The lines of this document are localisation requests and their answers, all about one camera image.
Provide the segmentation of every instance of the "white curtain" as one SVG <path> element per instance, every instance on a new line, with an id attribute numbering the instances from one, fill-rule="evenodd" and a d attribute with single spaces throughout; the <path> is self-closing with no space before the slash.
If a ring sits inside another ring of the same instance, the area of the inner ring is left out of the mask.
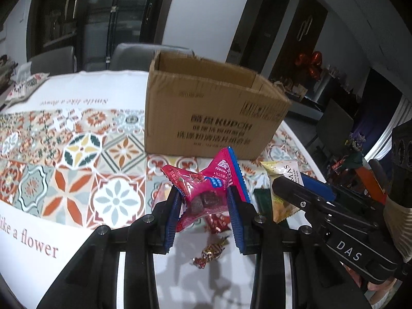
<path id="1" fill-rule="evenodd" d="M 412 103 L 402 95 L 392 120 L 389 122 L 382 136 L 365 156 L 366 161 L 369 161 L 370 159 L 381 160 L 388 152 L 390 152 L 392 147 L 392 129 L 409 121 L 411 118 Z"/>

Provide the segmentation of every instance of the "bolt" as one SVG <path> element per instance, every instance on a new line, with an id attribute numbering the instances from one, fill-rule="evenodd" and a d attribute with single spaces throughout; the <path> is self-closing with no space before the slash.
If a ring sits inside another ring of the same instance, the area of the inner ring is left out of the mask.
<path id="1" fill-rule="evenodd" d="M 143 220 L 143 222 L 145 222 L 145 223 L 151 223 L 151 222 L 153 222 L 155 219 L 154 219 L 155 217 L 152 215 L 152 214 L 147 214 L 147 215 L 144 215 L 143 217 L 142 217 L 142 220 Z"/>
<path id="2" fill-rule="evenodd" d="M 308 225 L 302 225 L 299 230 L 305 235 L 310 235 L 312 233 L 312 228 Z"/>
<path id="3" fill-rule="evenodd" d="M 105 233 L 107 233 L 107 231 L 110 230 L 110 227 L 108 227 L 107 225 L 101 225 L 96 230 L 99 235 L 104 235 Z"/>
<path id="4" fill-rule="evenodd" d="M 263 216 L 263 215 L 256 215 L 255 216 L 255 221 L 257 223 L 260 223 L 260 224 L 265 223 L 266 222 L 266 217 Z"/>

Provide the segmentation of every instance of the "heart-shaped balloon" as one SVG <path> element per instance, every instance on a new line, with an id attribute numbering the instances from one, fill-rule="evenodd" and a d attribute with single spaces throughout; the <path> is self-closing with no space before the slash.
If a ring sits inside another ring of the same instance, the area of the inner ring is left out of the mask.
<path id="1" fill-rule="evenodd" d="M 321 79 L 321 74 L 319 73 L 318 69 L 315 66 L 310 65 L 308 67 L 308 72 L 309 72 L 309 75 L 316 81 L 319 81 Z"/>
<path id="2" fill-rule="evenodd" d="M 311 65 L 321 66 L 322 65 L 322 53 L 319 51 L 314 51 L 312 53 L 312 58 L 310 61 Z"/>
<path id="3" fill-rule="evenodd" d="M 296 60 L 295 60 L 295 65 L 296 66 L 306 66 L 309 64 L 309 57 L 306 53 L 299 53 L 299 55 L 297 56 Z"/>

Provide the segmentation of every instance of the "floral tile pattern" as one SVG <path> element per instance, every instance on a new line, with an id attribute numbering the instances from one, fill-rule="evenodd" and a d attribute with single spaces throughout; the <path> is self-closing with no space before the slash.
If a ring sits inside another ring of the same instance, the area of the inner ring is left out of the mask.
<path id="1" fill-rule="evenodd" d="M 53 167 L 28 164 L 23 171 L 13 205 L 17 209 L 40 217 L 53 172 Z"/>
<path id="2" fill-rule="evenodd" d="M 199 172 L 211 159 L 147 155 L 143 110 L 61 109 L 0 114 L 0 200 L 60 224 L 131 224 L 166 198 L 170 164 Z M 255 161 L 239 161 L 249 194 L 269 187 L 260 161 L 296 159 L 316 177 L 279 127 Z M 204 231 L 198 220 L 189 231 Z"/>

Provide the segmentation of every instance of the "open cardboard box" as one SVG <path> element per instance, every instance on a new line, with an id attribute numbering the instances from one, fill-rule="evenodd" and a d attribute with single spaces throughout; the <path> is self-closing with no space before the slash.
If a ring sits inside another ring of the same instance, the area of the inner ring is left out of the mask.
<path id="1" fill-rule="evenodd" d="M 212 158 L 232 146 L 256 159 L 290 101 L 256 72 L 228 63 L 157 52 L 146 92 L 145 150 Z"/>

